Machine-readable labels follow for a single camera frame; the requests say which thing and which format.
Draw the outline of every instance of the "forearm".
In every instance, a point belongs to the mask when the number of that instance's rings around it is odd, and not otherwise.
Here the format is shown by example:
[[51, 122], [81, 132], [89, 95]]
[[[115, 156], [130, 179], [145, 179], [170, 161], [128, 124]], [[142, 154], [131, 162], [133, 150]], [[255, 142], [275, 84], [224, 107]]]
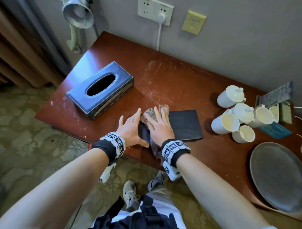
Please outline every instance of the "forearm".
[[220, 176], [190, 154], [176, 162], [198, 202], [226, 229], [256, 229], [269, 224], [256, 208]]
[[11, 207], [0, 219], [0, 228], [11, 227], [12, 221], [14, 228], [64, 228], [108, 164], [102, 150], [86, 152]]

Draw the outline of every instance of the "round tray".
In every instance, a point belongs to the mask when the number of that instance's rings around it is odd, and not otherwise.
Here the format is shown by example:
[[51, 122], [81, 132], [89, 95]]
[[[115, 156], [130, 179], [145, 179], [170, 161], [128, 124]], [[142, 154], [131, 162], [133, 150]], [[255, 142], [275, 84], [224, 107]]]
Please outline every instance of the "round tray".
[[289, 149], [273, 142], [259, 144], [252, 152], [250, 170], [256, 188], [273, 207], [302, 210], [302, 163]]

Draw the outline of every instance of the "black cable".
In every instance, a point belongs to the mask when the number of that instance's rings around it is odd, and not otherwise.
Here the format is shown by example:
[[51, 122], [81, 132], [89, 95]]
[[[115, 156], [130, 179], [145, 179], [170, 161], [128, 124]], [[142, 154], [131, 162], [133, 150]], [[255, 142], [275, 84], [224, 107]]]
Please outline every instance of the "black cable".
[[73, 223], [75, 222], [76, 217], [77, 217], [77, 215], [78, 215], [78, 213], [79, 213], [81, 207], [82, 207], [82, 205], [80, 205], [80, 207], [79, 207], [79, 209], [78, 209], [78, 211], [77, 211], [77, 213], [76, 213], [76, 215], [75, 215], [75, 218], [73, 219], [73, 222], [72, 222], [72, 224], [71, 224], [71, 226], [70, 226], [69, 229], [71, 229], [71, 227], [73, 226]]

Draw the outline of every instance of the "black wristband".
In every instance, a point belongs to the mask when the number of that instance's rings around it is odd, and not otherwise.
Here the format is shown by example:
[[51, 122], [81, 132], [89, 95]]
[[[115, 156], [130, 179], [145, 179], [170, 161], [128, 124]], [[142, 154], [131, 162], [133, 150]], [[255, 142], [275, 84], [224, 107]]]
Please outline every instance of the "black wristband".
[[116, 150], [115, 150], [115, 146], [111, 142], [107, 140], [99, 140], [98, 142], [92, 144], [92, 149], [93, 148], [99, 148], [103, 150], [105, 154], [108, 156], [110, 162], [115, 160]]
[[[162, 144], [161, 150], [163, 151], [165, 145], [166, 145], [167, 143], [169, 143], [170, 141], [174, 141], [174, 140], [176, 140], [176, 139], [168, 139], [168, 140], [164, 141], [163, 144]], [[183, 155], [183, 154], [185, 154], [185, 153], [191, 153], [191, 152], [190, 152], [190, 150], [187, 150], [187, 149], [183, 149], [183, 150], [177, 151], [177, 152], [173, 155], [173, 157], [171, 158], [171, 163], [170, 163], [170, 165], [173, 166], [173, 167], [175, 167], [175, 168], [177, 168], [177, 167], [176, 167], [176, 162], [177, 162], [177, 160], [179, 159], [179, 157], [180, 157], [181, 155]]]

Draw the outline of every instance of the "brown curtain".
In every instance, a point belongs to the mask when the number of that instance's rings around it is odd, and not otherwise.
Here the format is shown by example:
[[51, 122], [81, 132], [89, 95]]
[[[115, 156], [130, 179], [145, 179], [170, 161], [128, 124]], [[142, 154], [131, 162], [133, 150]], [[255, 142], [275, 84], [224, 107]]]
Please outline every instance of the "brown curtain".
[[59, 86], [61, 74], [21, 25], [0, 7], [0, 82], [20, 87]]

